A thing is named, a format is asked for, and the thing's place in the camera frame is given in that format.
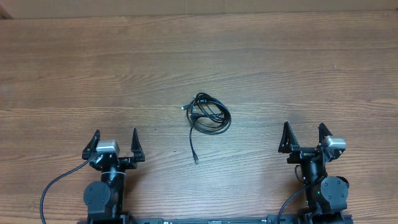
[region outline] black cable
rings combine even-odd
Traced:
[[[286,200],[286,202],[282,205],[282,207],[281,207],[280,210],[279,210],[278,219],[277,219],[277,220],[278,220],[278,224],[280,224],[280,217],[282,216],[282,212],[284,211],[286,205],[287,205],[291,200],[293,200],[293,198],[297,197],[299,194],[301,194],[302,192],[304,192],[305,190],[307,190],[308,188],[310,188],[312,185],[313,185],[313,184],[308,184],[308,185],[304,186],[303,189],[300,189],[298,192],[296,192],[295,194],[293,194],[292,196],[290,196],[290,198],[288,198],[288,199]]]
[[[209,105],[215,105],[219,113],[215,113]],[[198,108],[201,113],[193,112]],[[187,119],[191,124],[191,130],[189,133],[189,141],[191,144],[192,156],[196,163],[199,162],[198,156],[193,150],[192,146],[192,129],[205,133],[205,134],[221,134],[224,133],[231,125],[231,113],[229,113],[227,107],[222,104],[216,98],[211,97],[206,93],[198,93],[194,100],[188,105],[181,108],[187,111]],[[210,120],[215,123],[215,125],[209,125],[208,123],[203,123],[202,121]]]
[[[299,175],[298,175],[298,173],[297,173],[297,168],[298,168],[298,167],[301,168],[300,165],[297,165],[296,167],[294,167],[294,173],[296,174],[296,178],[297,178],[298,181],[300,181],[300,183],[305,184],[304,181],[301,180],[301,179],[299,178]]]
[[[44,196],[45,196],[45,194],[47,193],[47,191],[49,190],[49,188],[51,187],[51,185],[53,185],[56,181],[58,181],[58,180],[61,179],[62,177],[65,177],[65,176],[67,176],[67,175],[69,175],[69,174],[75,172],[76,170],[78,170],[78,169],[84,167],[85,165],[87,165],[88,161],[89,161],[89,159],[86,160],[84,163],[82,163],[82,165],[80,165],[80,166],[74,168],[74,169],[71,170],[71,171],[68,171],[68,172],[62,174],[61,176],[59,176],[59,177],[57,177],[57,178],[55,178],[55,179],[53,179],[53,181],[51,181],[51,182],[48,184],[48,186],[45,187],[45,189],[44,189],[44,191],[43,191],[43,194],[42,194],[42,199],[40,199],[40,218],[42,219],[42,223],[43,223],[43,224],[47,224],[47,223],[45,222],[44,214],[43,214]]]

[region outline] wood grain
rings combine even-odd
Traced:
[[[323,12],[0,21],[0,223],[40,223],[39,199],[82,163],[96,129],[147,160],[127,173],[136,217],[263,217],[300,188],[277,146],[317,125],[348,148],[327,165],[351,184],[356,223],[398,222],[398,13]],[[231,111],[217,136],[180,110],[204,91]],[[48,223],[86,217],[84,167],[45,200]],[[286,209],[305,206],[304,197]]]

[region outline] tabletop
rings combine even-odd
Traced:
[[[326,165],[350,182],[356,223],[398,222],[398,12],[301,12],[0,21],[0,223],[41,223],[45,186],[83,162],[96,129],[146,161],[127,171],[137,218],[264,217],[302,188],[277,152],[323,122],[347,150]],[[181,110],[205,92],[232,125],[193,131]],[[50,188],[47,223],[87,214],[86,166]],[[305,206],[296,198],[285,209]]]

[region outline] black wire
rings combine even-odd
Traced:
[[[297,166],[294,168],[294,173],[296,174],[297,180],[300,181],[300,183],[305,184],[304,181],[302,181],[302,180],[299,178],[299,175],[298,175],[298,173],[297,173],[297,168],[298,168],[298,167],[301,168],[300,165],[297,165]]]
[[[215,105],[219,109],[219,113],[215,113],[209,105]],[[193,109],[197,107],[201,111],[201,113],[193,112]],[[191,144],[192,156],[196,163],[199,162],[198,156],[193,150],[192,145],[192,129],[205,133],[205,134],[221,134],[224,133],[231,126],[231,113],[229,113],[227,107],[222,104],[216,98],[211,97],[206,93],[198,93],[194,100],[191,101],[187,106],[184,106],[187,110],[187,119],[191,124],[191,130],[189,133],[189,141]],[[202,123],[200,120],[209,119],[212,122],[216,123],[215,126],[210,126]]]
[[[45,187],[45,189],[44,189],[44,191],[43,191],[43,194],[42,194],[42,199],[40,199],[40,218],[42,219],[42,223],[43,223],[43,224],[47,224],[47,223],[45,222],[44,214],[43,214],[44,196],[45,196],[45,194],[47,193],[47,191],[49,190],[49,188],[51,187],[51,185],[53,185],[56,181],[58,181],[58,180],[61,179],[62,177],[65,177],[66,175],[69,175],[69,174],[75,172],[76,170],[78,170],[78,169],[84,167],[85,165],[87,165],[88,161],[89,161],[89,159],[88,159],[87,161],[85,161],[84,163],[82,163],[82,165],[80,165],[80,166],[74,168],[74,169],[71,170],[71,171],[68,171],[68,172],[62,174],[61,176],[59,176],[59,177],[57,177],[57,178],[55,178],[55,179],[53,179],[53,181],[51,181],[51,182],[48,184],[48,186]]]
[[[280,224],[280,217],[282,216],[282,212],[284,211],[286,205],[287,205],[291,200],[293,200],[293,198],[295,198],[295,197],[297,197],[298,195],[300,195],[302,192],[304,192],[305,190],[307,190],[308,188],[310,188],[312,185],[313,185],[313,184],[308,184],[308,185],[306,185],[303,189],[300,189],[298,192],[296,192],[295,194],[293,194],[292,196],[290,196],[290,198],[288,198],[288,199],[286,200],[286,202],[282,205],[282,207],[281,207],[280,210],[279,210],[278,219],[277,219],[277,220],[278,220],[278,224]]]

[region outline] cable connector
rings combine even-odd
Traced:
[[[187,109],[189,109],[189,107],[190,107],[190,105],[182,106],[182,107],[181,107],[181,110],[187,110]]]
[[[197,154],[195,153],[192,156],[193,156],[193,159],[195,160],[195,163],[198,164],[199,163],[199,159],[198,159]]]
[[[200,113],[190,113],[189,116],[191,116],[191,119],[194,121],[196,121],[198,118],[206,117],[206,115]]]

